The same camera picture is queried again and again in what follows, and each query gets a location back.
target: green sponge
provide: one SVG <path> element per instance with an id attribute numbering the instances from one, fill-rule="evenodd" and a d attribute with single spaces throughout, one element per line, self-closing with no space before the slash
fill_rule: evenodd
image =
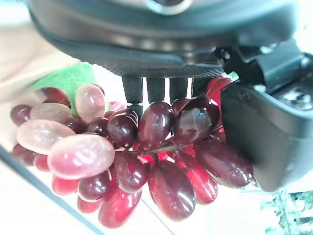
<path id="1" fill-rule="evenodd" d="M 32 86 L 32 89 L 55 87 L 65 91 L 69 96 L 72 113 L 73 115 L 77 115 L 75 109 L 75 92 L 80 85 L 85 83 L 96 83 L 92 67 L 88 63 L 78 63 L 39 79 Z"/>

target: red grape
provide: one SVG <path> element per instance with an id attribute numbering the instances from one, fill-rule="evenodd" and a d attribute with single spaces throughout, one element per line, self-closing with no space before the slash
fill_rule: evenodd
<path id="1" fill-rule="evenodd" d="M 64 105 L 58 103 L 44 103 L 35 106 L 30 111 L 30 118 L 32 120 L 36 119 L 47 119 L 56 122 L 62 122 L 67 117 L 72 115 L 71 109 Z"/>
<path id="2" fill-rule="evenodd" d="M 165 102 L 152 103 L 142 115 L 138 127 L 138 142 L 143 149 L 160 147 L 171 131 L 175 114 Z"/>
<path id="3" fill-rule="evenodd" d="M 61 123 L 72 129 L 76 134 L 82 134 L 87 130 L 87 124 L 77 117 L 68 117 L 64 119 Z"/>
<path id="4" fill-rule="evenodd" d="M 187 98 L 181 98 L 176 99 L 172 103 L 172 109 L 175 113 L 175 116 L 178 116 L 178 114 L 181 112 L 181 110 L 189 103 L 190 99 Z"/>
<path id="5" fill-rule="evenodd" d="M 207 138 L 219 120 L 219 108 L 206 97 L 191 100 L 174 126 L 176 142 L 188 144 Z"/>
<path id="6" fill-rule="evenodd" d="M 35 159 L 34 159 L 34 166 L 38 169 L 38 170 L 42 170 L 42 171 L 50 171 L 49 166 L 48 166 L 48 162 L 47 162 L 47 155 L 43 155 L 43 154 L 36 154 Z"/>
<path id="7" fill-rule="evenodd" d="M 104 95 L 96 85 L 83 84 L 75 95 L 75 107 L 81 119 L 87 123 L 102 118 L 105 113 Z"/>
<path id="8" fill-rule="evenodd" d="M 199 165 L 196 158 L 180 152 L 175 157 L 175 164 L 182 169 L 194 187 L 197 203 L 210 204 L 218 194 L 217 184 Z"/>
<path id="9" fill-rule="evenodd" d="M 119 228 L 134 212 L 141 198 L 141 191 L 126 193 L 117 188 L 110 197 L 104 197 L 98 219 L 107 228 Z"/>
<path id="10" fill-rule="evenodd" d="M 12 121 L 17 126 L 20 126 L 24 122 L 29 121 L 31 109 L 32 107 L 26 104 L 20 104 L 20 105 L 13 107 L 13 109 L 11 109 L 11 112 L 10 112 Z"/>
<path id="11" fill-rule="evenodd" d="M 195 144 L 195 152 L 200 165 L 221 185 L 241 188 L 252 180 L 251 163 L 234 146 L 215 140 L 201 141 Z"/>
<path id="12" fill-rule="evenodd" d="M 66 92 L 55 87 L 41 88 L 40 92 L 47 97 L 45 103 L 60 103 L 70 107 L 69 97 Z"/>
<path id="13" fill-rule="evenodd" d="M 113 184 L 110 170 L 81 179 L 78 185 L 78 193 L 82 199 L 93 202 L 101 199 Z"/>
<path id="14" fill-rule="evenodd" d="M 127 151 L 115 156 L 114 165 L 118 185 L 125 192 L 139 191 L 148 179 L 147 167 Z"/>
<path id="15" fill-rule="evenodd" d="M 87 131 L 94 132 L 100 136 L 106 137 L 108 136 L 107 124 L 108 124 L 108 119 L 104 117 L 100 117 L 100 118 L 96 117 L 94 120 L 92 120 L 89 123 Z"/>
<path id="16" fill-rule="evenodd" d="M 12 155 L 18 161 L 20 161 L 20 162 L 22 162 L 28 166 L 33 166 L 34 165 L 34 159 L 35 159 L 37 153 L 24 148 L 20 144 L 16 144 L 12 150 Z"/>
<path id="17" fill-rule="evenodd" d="M 65 180 L 55 175 L 52 177 L 52 191 L 58 196 L 65 196 L 77 191 L 78 180 Z"/>
<path id="18" fill-rule="evenodd" d="M 170 219 L 180 221 L 194 211 L 194 189 L 188 177 L 174 163 L 155 163 L 150 170 L 148 184 L 152 199 Z"/>
<path id="19" fill-rule="evenodd" d="M 114 156 L 114 148 L 105 138 L 80 134 L 57 142 L 48 155 L 48 165 L 58 177 L 76 180 L 108 169 Z"/>
<path id="20" fill-rule="evenodd" d="M 137 125 L 129 116 L 114 115 L 108 121 L 107 130 L 110 138 L 118 146 L 131 148 L 136 140 Z"/>
<path id="21" fill-rule="evenodd" d="M 95 212 L 101 204 L 101 200 L 95 202 L 86 202 L 80 197 L 77 199 L 77 208 L 81 213 L 89 214 Z"/>
<path id="22" fill-rule="evenodd" d="M 29 150 L 47 155 L 56 142 L 72 135 L 75 132 L 58 122 L 31 120 L 19 127 L 17 141 Z"/>

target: grape bunch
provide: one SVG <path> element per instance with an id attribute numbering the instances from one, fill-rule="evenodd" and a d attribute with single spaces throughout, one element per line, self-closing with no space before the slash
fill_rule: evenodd
<path id="1" fill-rule="evenodd" d="M 240 188 L 252 180 L 250 162 L 223 138 L 219 98 L 227 83 L 207 97 L 152 103 L 140 120 L 124 107 L 105 112 L 105 94 L 95 84 L 76 91 L 76 117 L 66 93 L 42 89 L 44 103 L 11 110 L 19 126 L 13 156 L 51 171 L 52 191 L 77 193 L 78 210 L 98 210 L 105 227 L 127 221 L 146 183 L 158 208 L 181 221 L 197 203 L 212 203 L 218 185 Z"/>

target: grape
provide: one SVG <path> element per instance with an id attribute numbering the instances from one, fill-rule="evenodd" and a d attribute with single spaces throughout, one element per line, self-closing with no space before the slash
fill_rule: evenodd
<path id="1" fill-rule="evenodd" d="M 75 135 L 75 132 L 58 122 L 31 120 L 19 127 L 17 141 L 24 148 L 48 155 L 56 142 L 72 135 Z"/>
<path id="2" fill-rule="evenodd" d="M 131 148 L 136 140 L 137 126 L 128 116 L 119 114 L 110 118 L 107 125 L 110 138 L 118 146 Z"/>
<path id="3" fill-rule="evenodd" d="M 195 144 L 194 149 L 200 165 L 219 184 L 241 188 L 252 180 L 251 163 L 234 146 L 211 140 Z"/>
<path id="4" fill-rule="evenodd" d="M 178 114 L 189 103 L 189 101 L 190 99 L 187 99 L 187 98 L 176 99 L 173 101 L 172 109 L 175 113 L 175 116 L 178 116 Z"/>
<path id="5" fill-rule="evenodd" d="M 87 130 L 87 124 L 77 117 L 68 117 L 61 123 L 72 129 L 76 134 L 82 134 Z"/>
<path id="6" fill-rule="evenodd" d="M 13 147 L 12 155 L 18 161 L 20 161 L 20 162 L 22 162 L 28 166 L 33 166 L 34 165 L 34 159 L 35 159 L 37 153 L 24 148 L 20 144 L 16 144 Z"/>
<path id="7" fill-rule="evenodd" d="M 107 228 L 119 228 L 134 212 L 141 198 L 141 191 L 126 193 L 117 188 L 110 197 L 104 197 L 98 219 Z"/>
<path id="8" fill-rule="evenodd" d="M 206 205 L 216 199 L 218 194 L 217 184 L 199 165 L 196 158 L 180 152 L 175 157 L 175 164 L 185 172 L 194 187 L 197 203 Z"/>
<path id="9" fill-rule="evenodd" d="M 35 106 L 30 111 L 30 118 L 32 120 L 36 119 L 47 119 L 56 122 L 62 122 L 67 117 L 72 115 L 71 109 L 64 105 L 58 103 L 44 103 Z"/>
<path id="10" fill-rule="evenodd" d="M 80 134 L 57 142 L 48 155 L 48 165 L 56 176 L 75 180 L 100 174 L 114 156 L 114 148 L 105 138 Z"/>
<path id="11" fill-rule="evenodd" d="M 52 191 L 58 196 L 65 196 L 77 191 L 78 180 L 65 180 L 55 175 L 52 177 Z"/>
<path id="12" fill-rule="evenodd" d="M 188 144 L 208 137 L 219 120 L 220 111 L 206 97 L 191 100 L 174 126 L 176 142 Z"/>
<path id="13" fill-rule="evenodd" d="M 94 118 L 102 118 L 105 113 L 104 95 L 96 85 L 83 84 L 76 91 L 75 107 L 78 115 L 87 123 Z"/>
<path id="14" fill-rule="evenodd" d="M 41 88 L 40 92 L 47 97 L 45 103 L 60 103 L 70 107 L 69 97 L 66 92 L 55 87 Z"/>
<path id="15" fill-rule="evenodd" d="M 115 156 L 114 165 L 118 185 L 125 192 L 139 191 L 148 179 L 147 167 L 127 151 Z"/>
<path id="16" fill-rule="evenodd" d="M 31 106 L 26 104 L 20 104 L 15 107 L 10 112 L 10 116 L 12 121 L 17 125 L 20 126 L 24 122 L 30 120 L 30 110 L 32 109 Z"/>
<path id="17" fill-rule="evenodd" d="M 96 117 L 94 120 L 92 120 L 88 125 L 88 132 L 94 132 L 97 133 L 100 136 L 106 137 L 108 136 L 107 132 L 107 124 L 108 119 L 104 117 Z"/>
<path id="18" fill-rule="evenodd" d="M 174 163 L 155 163 L 150 170 L 148 185 L 152 199 L 170 219 L 180 221 L 194 211 L 194 189 L 188 177 Z"/>
<path id="19" fill-rule="evenodd" d="M 101 200 L 95 202 L 86 202 L 80 197 L 77 199 L 77 208 L 81 213 L 89 214 L 95 212 L 101 204 Z"/>
<path id="20" fill-rule="evenodd" d="M 35 159 L 34 159 L 34 166 L 41 171 L 50 171 L 48 162 L 47 162 L 47 155 L 43 154 L 36 154 Z"/>
<path id="21" fill-rule="evenodd" d="M 82 199 L 94 202 L 101 199 L 110 189 L 112 176 L 109 170 L 81 179 L 78 185 L 78 193 Z"/>
<path id="22" fill-rule="evenodd" d="M 175 120 L 171 106 L 152 103 L 142 115 L 138 127 L 138 142 L 143 149 L 158 148 L 171 131 Z"/>
<path id="23" fill-rule="evenodd" d="M 110 111 L 107 111 L 105 114 L 104 114 L 104 117 L 106 119 L 110 119 L 110 117 L 112 117 L 114 114 L 115 114 L 115 110 L 110 110 Z"/>

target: pale pink grape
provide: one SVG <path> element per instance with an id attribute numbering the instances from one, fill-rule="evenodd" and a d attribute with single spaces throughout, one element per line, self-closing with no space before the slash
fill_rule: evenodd
<path id="1" fill-rule="evenodd" d="M 48 166 L 56 176 L 75 180 L 100 174 L 109 168 L 114 157 L 114 148 L 105 138 L 79 134 L 53 146 Z"/>

